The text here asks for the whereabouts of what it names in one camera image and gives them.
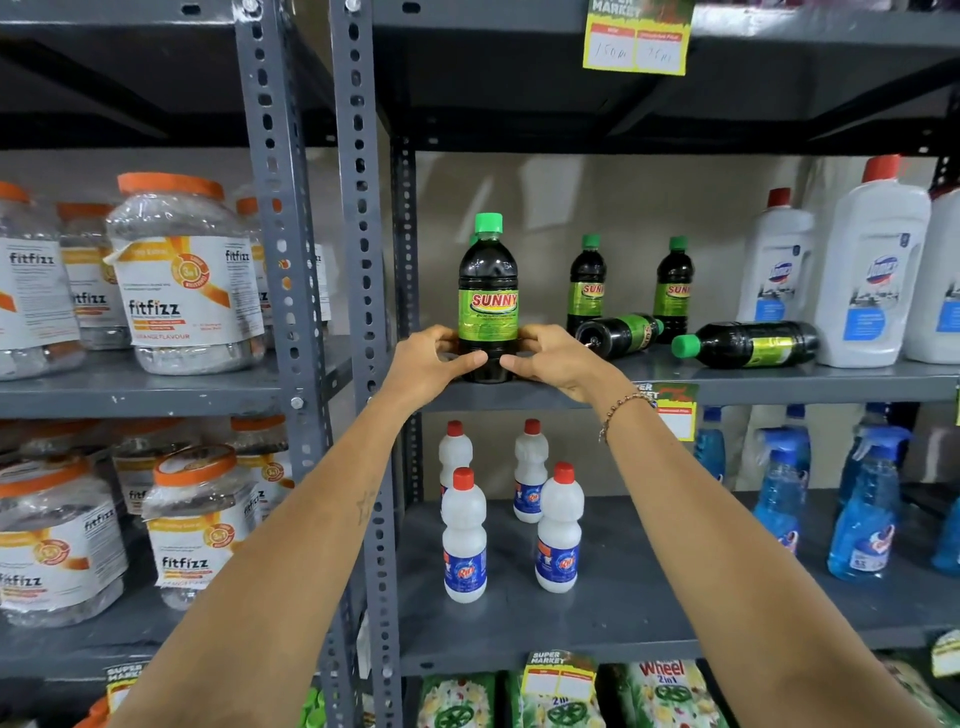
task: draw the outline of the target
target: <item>person's right arm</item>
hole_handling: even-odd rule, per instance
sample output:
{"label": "person's right arm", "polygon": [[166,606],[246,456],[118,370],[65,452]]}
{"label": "person's right arm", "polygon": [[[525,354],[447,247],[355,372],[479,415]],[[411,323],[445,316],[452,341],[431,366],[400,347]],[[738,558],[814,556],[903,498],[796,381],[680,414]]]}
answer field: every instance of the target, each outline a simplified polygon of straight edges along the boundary
{"label": "person's right arm", "polygon": [[[558,326],[521,330],[500,363],[588,403],[601,422],[636,388]],[[607,442],[654,552],[745,728],[936,725],[797,559],[690,455],[644,400]]]}

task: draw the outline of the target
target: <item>white bottle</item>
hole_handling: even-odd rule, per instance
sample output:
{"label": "white bottle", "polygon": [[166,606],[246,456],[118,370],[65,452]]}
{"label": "white bottle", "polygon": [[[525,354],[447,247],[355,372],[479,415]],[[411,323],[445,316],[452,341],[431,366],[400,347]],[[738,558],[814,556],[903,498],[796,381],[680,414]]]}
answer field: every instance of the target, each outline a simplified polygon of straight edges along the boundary
{"label": "white bottle", "polygon": [[960,187],[935,195],[903,353],[930,364],[960,364]]}
{"label": "white bottle", "polygon": [[747,238],[737,321],[795,321],[804,308],[813,215],[790,206],[790,188],[770,190]]}
{"label": "white bottle", "polygon": [[930,219],[929,196],[897,182],[899,166],[898,155],[871,158],[863,183],[836,204],[813,312],[821,364],[897,361]]}
{"label": "white bottle", "polygon": [[440,441],[440,498],[448,488],[453,487],[453,472],[457,468],[469,468],[473,459],[473,443],[464,434],[464,424],[460,420],[450,420],[446,424],[446,435]]}
{"label": "white bottle", "polygon": [[580,524],[584,492],[573,479],[573,466],[557,463],[540,493],[543,518],[537,525],[537,581],[548,592],[562,594],[577,583]]}
{"label": "white bottle", "polygon": [[514,513],[524,523],[537,523],[542,518],[540,491],[546,482],[544,467],[550,456],[550,446],[540,432],[540,420],[527,420],[523,434],[514,445]]}
{"label": "white bottle", "polygon": [[470,468],[457,468],[452,486],[440,506],[446,524],[444,586],[451,599],[468,604],[487,590],[487,499],[473,484]]}

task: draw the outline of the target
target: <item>bracelet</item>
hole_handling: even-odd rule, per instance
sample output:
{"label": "bracelet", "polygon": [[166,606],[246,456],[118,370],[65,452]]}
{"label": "bracelet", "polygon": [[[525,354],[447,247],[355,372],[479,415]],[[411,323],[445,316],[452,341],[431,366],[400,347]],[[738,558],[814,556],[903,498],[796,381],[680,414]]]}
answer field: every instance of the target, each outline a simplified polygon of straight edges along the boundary
{"label": "bracelet", "polygon": [[607,413],[607,418],[604,420],[603,426],[600,428],[599,441],[601,443],[607,442],[607,430],[610,429],[610,420],[613,418],[613,413],[616,412],[616,410],[618,410],[621,406],[623,406],[630,400],[644,400],[647,402],[647,404],[649,404],[655,410],[657,409],[657,401],[654,399],[654,396],[650,392],[640,392],[639,390],[637,390],[636,392],[633,392],[632,394],[617,400],[613,404],[613,407],[610,408],[610,412]]}

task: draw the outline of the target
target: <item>blue spray bottle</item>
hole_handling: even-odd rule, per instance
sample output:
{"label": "blue spray bottle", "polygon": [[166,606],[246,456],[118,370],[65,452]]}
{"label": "blue spray bottle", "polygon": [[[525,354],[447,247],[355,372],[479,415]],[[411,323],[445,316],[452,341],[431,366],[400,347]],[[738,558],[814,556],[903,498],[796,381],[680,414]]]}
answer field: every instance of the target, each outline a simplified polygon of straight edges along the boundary
{"label": "blue spray bottle", "polygon": [[770,463],[754,516],[791,553],[796,553],[804,508],[805,486],[798,467],[804,434],[790,427],[768,427],[757,433],[770,452]]}
{"label": "blue spray bottle", "polygon": [[720,407],[704,407],[704,421],[693,443],[693,456],[721,483],[727,476],[727,448],[720,429]]}
{"label": "blue spray bottle", "polygon": [[847,461],[843,465],[843,472],[840,474],[840,495],[837,503],[837,517],[840,511],[850,500],[850,494],[853,492],[853,486],[856,485],[856,477],[860,473],[860,460],[853,457],[860,449],[860,428],[867,425],[886,425],[887,410],[889,404],[885,401],[869,401],[864,410],[860,423],[853,429],[853,446],[847,453]]}
{"label": "blue spray bottle", "polygon": [[960,576],[960,498],[953,502],[944,521],[932,564],[934,569],[948,576]]}
{"label": "blue spray bottle", "polygon": [[797,450],[797,470],[804,482],[804,488],[810,484],[810,432],[806,428],[806,406],[803,404],[786,405],[786,426],[797,430],[803,436],[803,442]]}
{"label": "blue spray bottle", "polygon": [[864,425],[860,447],[853,454],[862,460],[850,499],[833,530],[827,568],[838,579],[869,581],[883,576],[900,509],[900,475],[897,448],[910,439],[910,431],[892,425]]}

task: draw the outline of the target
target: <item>black bottle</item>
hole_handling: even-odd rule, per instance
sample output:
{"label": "black bottle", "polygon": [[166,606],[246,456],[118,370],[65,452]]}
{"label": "black bottle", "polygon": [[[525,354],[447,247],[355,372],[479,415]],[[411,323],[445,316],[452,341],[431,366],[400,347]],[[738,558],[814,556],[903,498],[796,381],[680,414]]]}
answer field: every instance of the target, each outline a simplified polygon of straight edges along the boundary
{"label": "black bottle", "polygon": [[500,242],[503,215],[480,212],[475,229],[477,240],[460,261],[460,354],[485,351],[487,363],[464,379],[499,384],[514,376],[500,366],[500,355],[516,353],[516,261]]}
{"label": "black bottle", "polygon": [[584,235],[584,249],[570,266],[570,295],[566,300],[566,331],[576,335],[584,321],[603,316],[607,264],[600,255],[600,236]]}
{"label": "black bottle", "polygon": [[674,355],[696,356],[714,369],[790,367],[809,361],[818,349],[817,329],[802,321],[707,324],[671,345]]}
{"label": "black bottle", "polygon": [[657,267],[657,295],[654,316],[663,321],[660,343],[669,344],[674,336],[686,333],[686,308],[693,282],[693,261],[686,254],[686,236],[670,238],[670,253]]}
{"label": "black bottle", "polygon": [[649,313],[625,313],[612,319],[592,319],[580,324],[576,338],[597,356],[616,359],[642,352],[663,331],[663,322]]}

